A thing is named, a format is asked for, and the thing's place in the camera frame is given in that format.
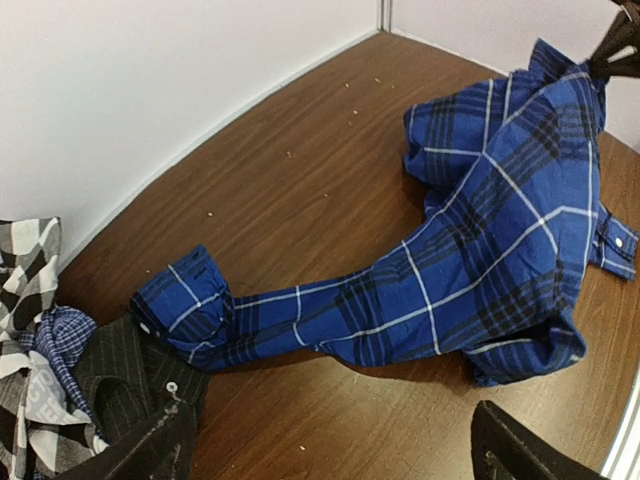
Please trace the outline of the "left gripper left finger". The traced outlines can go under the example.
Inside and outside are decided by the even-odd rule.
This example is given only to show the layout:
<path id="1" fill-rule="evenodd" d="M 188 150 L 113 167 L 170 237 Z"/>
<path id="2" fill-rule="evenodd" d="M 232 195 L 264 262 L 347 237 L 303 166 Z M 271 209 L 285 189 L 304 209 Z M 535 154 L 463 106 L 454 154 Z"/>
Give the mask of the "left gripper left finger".
<path id="1" fill-rule="evenodd" d="M 189 479 L 197 439 L 196 410 L 171 400 L 102 453 L 59 479 Z"/>

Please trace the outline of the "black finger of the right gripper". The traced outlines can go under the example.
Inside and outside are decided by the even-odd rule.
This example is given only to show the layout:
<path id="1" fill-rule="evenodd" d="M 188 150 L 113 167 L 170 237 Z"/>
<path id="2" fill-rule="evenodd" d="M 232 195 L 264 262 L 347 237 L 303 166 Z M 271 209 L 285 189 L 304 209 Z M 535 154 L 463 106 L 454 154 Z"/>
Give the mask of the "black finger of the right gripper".
<path id="1" fill-rule="evenodd" d="M 592 78 L 638 78 L 639 71 L 639 2 L 615 1 L 619 12 L 602 41 L 588 60 Z"/>

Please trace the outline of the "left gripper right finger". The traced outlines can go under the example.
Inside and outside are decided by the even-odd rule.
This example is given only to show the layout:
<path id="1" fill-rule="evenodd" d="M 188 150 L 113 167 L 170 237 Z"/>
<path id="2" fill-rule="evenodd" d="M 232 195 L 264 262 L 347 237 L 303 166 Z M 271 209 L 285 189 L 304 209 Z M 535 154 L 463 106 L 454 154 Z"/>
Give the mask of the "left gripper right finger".
<path id="1" fill-rule="evenodd" d="M 600 479 L 592 469 L 562 454 L 491 401 L 472 418 L 473 475 L 481 480 Z"/>

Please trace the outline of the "blue plaid long sleeve shirt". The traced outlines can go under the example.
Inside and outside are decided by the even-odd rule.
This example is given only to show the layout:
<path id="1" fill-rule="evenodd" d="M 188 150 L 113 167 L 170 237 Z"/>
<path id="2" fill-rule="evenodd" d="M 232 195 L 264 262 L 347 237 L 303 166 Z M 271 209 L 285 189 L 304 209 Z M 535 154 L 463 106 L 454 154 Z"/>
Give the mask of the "blue plaid long sleeve shirt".
<path id="1" fill-rule="evenodd" d="M 636 274 L 639 235 L 600 197 L 605 88 L 538 40 L 526 68 L 405 113 L 426 218 L 373 265 L 236 297 L 197 247 L 133 295 L 133 316 L 205 372 L 302 348 L 364 367 L 459 351 L 481 386 L 572 366 L 586 268 Z"/>

